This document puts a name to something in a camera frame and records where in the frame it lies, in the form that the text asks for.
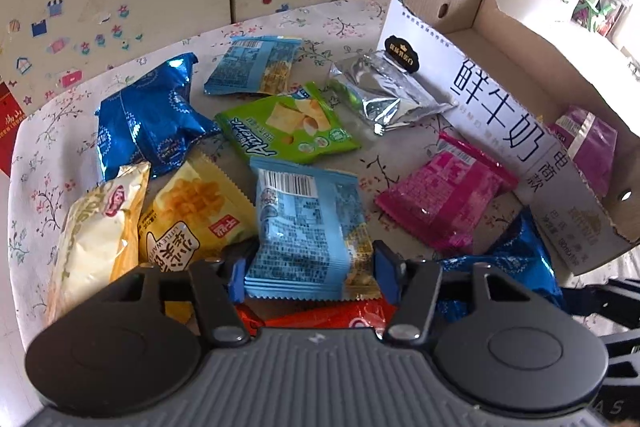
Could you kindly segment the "yellow waffle snack packet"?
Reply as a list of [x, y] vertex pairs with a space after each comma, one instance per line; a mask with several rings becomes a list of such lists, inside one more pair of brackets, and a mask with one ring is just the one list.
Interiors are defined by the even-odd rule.
[[138, 223], [139, 256], [163, 272], [183, 271], [257, 234], [256, 211], [238, 186], [201, 150], [155, 195]]

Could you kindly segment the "pink snack packet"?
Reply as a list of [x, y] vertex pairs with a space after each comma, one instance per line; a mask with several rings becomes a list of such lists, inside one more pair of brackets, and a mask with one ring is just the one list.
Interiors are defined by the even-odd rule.
[[439, 135], [432, 158], [378, 194], [375, 204], [439, 254], [469, 254], [489, 203], [518, 187], [518, 178], [479, 148]]

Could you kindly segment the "light blue barcode snack packet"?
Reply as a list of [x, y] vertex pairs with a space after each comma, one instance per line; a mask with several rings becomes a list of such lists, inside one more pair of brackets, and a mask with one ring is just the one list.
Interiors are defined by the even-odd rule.
[[257, 299], [381, 297], [356, 176], [253, 157], [259, 248], [244, 277]]

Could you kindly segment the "dark blue foil snack packet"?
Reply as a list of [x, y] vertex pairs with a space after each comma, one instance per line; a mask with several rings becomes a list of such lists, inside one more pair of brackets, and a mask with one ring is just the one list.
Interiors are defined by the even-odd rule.
[[104, 98], [98, 116], [99, 164], [110, 181], [119, 169], [147, 161], [152, 179], [178, 169], [198, 141], [220, 133], [218, 124], [190, 103], [192, 52], [158, 65], [122, 90]]

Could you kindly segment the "red snack packet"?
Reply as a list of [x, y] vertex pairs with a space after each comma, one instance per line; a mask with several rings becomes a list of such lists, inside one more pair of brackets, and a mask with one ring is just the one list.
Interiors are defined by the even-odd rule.
[[397, 308], [384, 298], [362, 301], [344, 301], [298, 311], [264, 320], [244, 303], [235, 306], [244, 326], [250, 335], [256, 335], [259, 329], [375, 329], [384, 332]]

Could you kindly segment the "cream bread snack packet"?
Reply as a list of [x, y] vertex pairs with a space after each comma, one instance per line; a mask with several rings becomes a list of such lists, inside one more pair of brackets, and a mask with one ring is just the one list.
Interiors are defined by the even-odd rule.
[[124, 166], [70, 207], [50, 278], [48, 325], [138, 265], [150, 171], [146, 161]]

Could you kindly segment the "purple snack packet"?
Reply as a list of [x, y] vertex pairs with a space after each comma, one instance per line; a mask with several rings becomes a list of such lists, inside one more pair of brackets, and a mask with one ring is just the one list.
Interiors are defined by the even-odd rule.
[[610, 188], [617, 131], [588, 110], [571, 105], [550, 130], [566, 148], [591, 190], [603, 198]]

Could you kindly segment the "green cracker snack packet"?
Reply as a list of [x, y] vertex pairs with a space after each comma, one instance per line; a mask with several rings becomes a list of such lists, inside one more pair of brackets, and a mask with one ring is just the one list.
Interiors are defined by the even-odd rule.
[[226, 109], [216, 121], [245, 159], [310, 165], [321, 157], [360, 147], [313, 82], [290, 94], [266, 96]]

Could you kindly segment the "silver foil snack packet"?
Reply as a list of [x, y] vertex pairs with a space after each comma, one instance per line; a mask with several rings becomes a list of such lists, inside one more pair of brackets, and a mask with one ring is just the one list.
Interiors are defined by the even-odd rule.
[[333, 63], [328, 85], [378, 136], [457, 106], [428, 91], [382, 50]]

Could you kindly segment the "floral tablecloth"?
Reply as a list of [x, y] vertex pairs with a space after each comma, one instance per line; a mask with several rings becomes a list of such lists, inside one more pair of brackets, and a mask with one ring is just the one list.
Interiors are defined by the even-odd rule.
[[[389, 6], [390, 0], [337, 1], [212, 30], [104, 72], [27, 118], [17, 132], [9, 193], [9, 267], [16, 319], [24, 343], [32, 341], [46, 325], [49, 282], [68, 210], [102, 179], [96, 111], [104, 98], [168, 58], [192, 52], [198, 57], [192, 104], [200, 113], [214, 116], [235, 106], [236, 98], [206, 95], [204, 82], [235, 36], [301, 38], [303, 47], [293, 68], [293, 82], [323, 84], [334, 62], [380, 47], [378, 40]], [[373, 237], [383, 239], [400, 253], [423, 254], [424, 246], [384, 216], [374, 198], [422, 166], [435, 153], [440, 132], [457, 130], [446, 117], [430, 117], [377, 136], [337, 96], [329, 94], [328, 102], [360, 147], [352, 153], [323, 157], [321, 166], [358, 176]]]

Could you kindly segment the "cardboard milk box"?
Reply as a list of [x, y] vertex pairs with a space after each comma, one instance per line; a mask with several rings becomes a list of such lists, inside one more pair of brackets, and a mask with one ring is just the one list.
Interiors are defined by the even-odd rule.
[[[454, 129], [515, 174], [515, 191], [576, 275], [639, 244], [639, 127], [497, 0], [390, 0], [378, 44], [456, 105]], [[599, 197], [549, 127], [578, 106], [617, 132]]]

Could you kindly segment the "light blue cracker packet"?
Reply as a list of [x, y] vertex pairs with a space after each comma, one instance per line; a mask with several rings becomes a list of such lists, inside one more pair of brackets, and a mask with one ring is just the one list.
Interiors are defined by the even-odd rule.
[[303, 40], [282, 36], [233, 37], [204, 83], [207, 95], [288, 91], [291, 69]]

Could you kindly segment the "red gift box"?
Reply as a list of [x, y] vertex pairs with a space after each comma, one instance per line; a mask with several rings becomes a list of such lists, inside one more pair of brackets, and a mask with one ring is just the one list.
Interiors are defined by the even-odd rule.
[[0, 83], [0, 168], [7, 176], [11, 176], [17, 129], [24, 119], [23, 109], [9, 87], [5, 82]]

